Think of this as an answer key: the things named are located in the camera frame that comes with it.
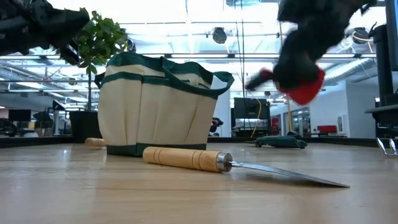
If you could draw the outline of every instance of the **desk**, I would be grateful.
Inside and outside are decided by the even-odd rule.
[[[304,150],[209,144],[257,162],[342,182],[309,185],[255,170],[227,174],[146,164],[104,149],[0,149],[2,224],[375,224],[398,220],[398,160],[379,149],[309,144]]]

